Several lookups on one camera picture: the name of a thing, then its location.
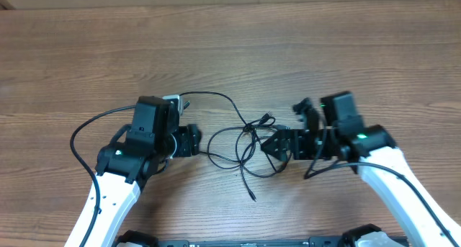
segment wooden tabletop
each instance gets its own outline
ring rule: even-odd
[[[461,1],[171,6],[0,12],[0,246],[62,246],[89,192],[68,140],[85,120],[141,95],[218,91],[246,120],[271,111],[301,127],[291,106],[354,92],[442,208],[461,223]],[[182,124],[201,148],[241,125],[218,96],[189,95]],[[76,147],[91,167],[132,112],[84,128]],[[237,133],[212,150],[233,157]],[[270,172],[256,152],[249,168]],[[270,179],[178,158],[148,182],[120,233],[196,241],[338,235],[374,223],[403,231],[351,170],[309,181],[310,161]]]

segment robotic arm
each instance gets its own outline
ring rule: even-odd
[[[325,117],[320,116],[309,99],[295,105],[305,124],[302,130],[278,130],[261,149],[281,160],[327,161],[337,156],[345,164],[311,172],[305,179],[331,169],[352,168],[380,196],[413,246],[459,246],[461,227],[434,201],[410,170],[402,151],[380,125],[365,127],[357,113],[352,94],[343,92],[321,99]],[[81,246],[158,246],[156,238],[128,231],[113,243],[122,221],[138,200],[147,180],[169,158],[199,154],[201,132],[196,125],[179,126],[183,101],[179,95],[163,99],[142,96],[135,106],[133,123],[125,125],[110,144],[100,150],[97,181],[101,202],[95,222],[91,221],[96,201],[91,187],[66,247],[79,246],[91,223],[93,230]],[[117,142],[127,133],[124,143]],[[335,246],[400,246],[374,225],[366,225],[343,234]]]

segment wooden table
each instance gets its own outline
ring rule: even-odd
[[[421,183],[461,223],[461,2],[399,1],[172,6],[0,12],[0,245],[62,246],[90,178],[71,155],[75,128],[141,95],[192,90],[230,96],[247,120],[354,92],[368,125],[384,125]],[[218,96],[187,96],[183,124],[201,147],[240,125]],[[94,167],[131,112],[85,128],[76,147]],[[233,157],[236,133],[215,152]],[[160,239],[244,240],[337,235],[374,223],[403,231],[350,170],[310,181],[310,161],[270,179],[223,171],[205,156],[175,159],[151,178],[120,229]],[[249,163],[269,171],[261,153]]]

